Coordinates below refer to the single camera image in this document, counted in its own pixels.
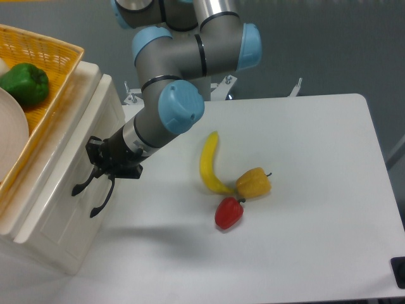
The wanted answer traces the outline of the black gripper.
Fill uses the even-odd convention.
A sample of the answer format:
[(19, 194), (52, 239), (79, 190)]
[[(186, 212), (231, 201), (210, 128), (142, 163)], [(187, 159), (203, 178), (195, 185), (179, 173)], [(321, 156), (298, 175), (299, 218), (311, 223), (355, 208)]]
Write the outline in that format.
[(132, 151), (127, 146), (123, 138), (123, 127), (103, 141), (96, 136), (90, 136), (85, 148), (89, 161), (94, 165), (93, 178), (98, 179), (102, 175), (112, 179), (140, 178), (143, 170), (140, 157), (143, 150), (138, 148)]

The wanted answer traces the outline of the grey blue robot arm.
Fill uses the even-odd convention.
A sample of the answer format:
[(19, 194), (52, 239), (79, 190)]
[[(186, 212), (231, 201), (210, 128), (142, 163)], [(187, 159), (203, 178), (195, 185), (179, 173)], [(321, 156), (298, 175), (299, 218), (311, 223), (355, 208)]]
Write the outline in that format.
[(91, 177), (137, 179), (140, 163), (204, 113), (194, 79), (255, 67), (257, 26), (241, 21), (234, 1), (113, 1), (118, 21), (138, 28), (132, 42), (144, 107), (107, 139), (86, 145)]

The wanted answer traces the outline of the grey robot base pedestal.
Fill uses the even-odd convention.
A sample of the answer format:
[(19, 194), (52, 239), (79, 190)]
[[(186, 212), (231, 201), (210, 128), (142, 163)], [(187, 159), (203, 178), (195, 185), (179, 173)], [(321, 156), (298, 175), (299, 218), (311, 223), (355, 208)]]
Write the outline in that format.
[(211, 77), (199, 77), (189, 82), (197, 88), (204, 101), (211, 100)]

